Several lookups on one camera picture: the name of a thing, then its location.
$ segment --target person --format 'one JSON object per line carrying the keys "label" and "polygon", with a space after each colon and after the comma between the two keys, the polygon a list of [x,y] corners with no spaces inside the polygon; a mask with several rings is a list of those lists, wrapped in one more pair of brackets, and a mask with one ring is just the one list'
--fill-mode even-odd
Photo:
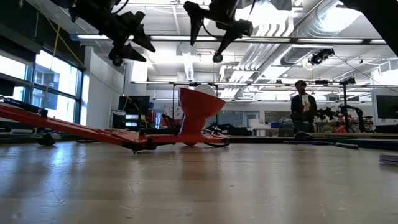
{"label": "person", "polygon": [[313,122],[317,112],[317,102],[313,96],[305,92],[305,87],[307,87],[305,81],[297,81],[295,87],[298,95],[292,98],[291,104],[294,133],[314,132]]}

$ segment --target computer screen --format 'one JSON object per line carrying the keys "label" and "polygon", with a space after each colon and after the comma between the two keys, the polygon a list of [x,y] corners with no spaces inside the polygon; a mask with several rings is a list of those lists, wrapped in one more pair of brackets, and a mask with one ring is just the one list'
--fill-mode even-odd
{"label": "computer screen", "polygon": [[377,95],[379,119],[398,119],[398,96]]}
{"label": "computer screen", "polygon": [[118,109],[125,111],[126,114],[137,115],[139,102],[141,102],[141,115],[148,115],[149,96],[120,96]]}

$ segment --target ceiling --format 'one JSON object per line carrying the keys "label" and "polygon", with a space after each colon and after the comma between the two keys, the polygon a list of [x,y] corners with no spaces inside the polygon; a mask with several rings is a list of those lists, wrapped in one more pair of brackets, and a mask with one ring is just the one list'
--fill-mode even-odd
{"label": "ceiling", "polygon": [[[26,0],[31,5],[41,10],[37,4],[37,0]],[[196,0],[199,4],[208,4],[210,0]],[[97,34],[98,31],[85,21],[78,19],[75,23],[70,21],[70,17],[66,9],[61,9],[54,5],[49,0],[39,0],[44,13],[60,24],[70,34]],[[303,16],[313,9],[319,3],[319,0],[303,0],[302,10],[295,10],[290,13],[293,24],[297,24]],[[163,6],[154,7],[153,4],[164,4]],[[142,11],[146,14],[143,24],[147,35],[189,35],[190,34],[190,20],[185,10],[181,5],[171,5],[171,0],[133,0],[120,12],[126,11]],[[206,28],[214,35],[223,35],[224,31],[215,27],[214,22],[209,22]],[[202,29],[200,35],[207,35]],[[351,25],[342,30],[336,37],[352,37],[352,38],[380,38],[379,34],[372,27],[369,21],[364,16],[359,16]],[[96,48],[97,54],[103,59],[107,59],[112,43],[109,41],[84,42],[86,45],[92,45]],[[210,73],[217,78],[220,68],[223,65],[237,65],[245,53],[248,51],[250,44],[232,43],[223,52],[224,61],[222,64],[214,64],[211,61],[212,54],[217,50],[220,43],[196,43],[195,47],[199,58],[193,62],[193,70],[196,74]],[[176,49],[180,45],[179,42],[154,42],[154,47],[157,49],[156,53],[143,50],[144,56],[148,59],[148,79],[150,81],[170,80],[176,81],[179,76],[178,72],[184,72],[184,64],[182,60],[176,57]],[[315,68],[306,68],[306,63],[297,63],[294,67],[281,73],[280,75],[287,75],[286,78],[291,79],[328,79],[332,80],[335,77],[341,76],[344,73],[349,73],[353,70],[352,67],[358,68],[365,75],[370,74],[370,70],[377,67],[378,63],[385,62],[384,58],[396,57],[388,46],[365,46],[365,45],[334,45],[336,55],[339,57],[331,57]],[[233,70],[226,72],[226,77],[230,77]],[[357,72],[357,82],[369,82],[369,78]]]}

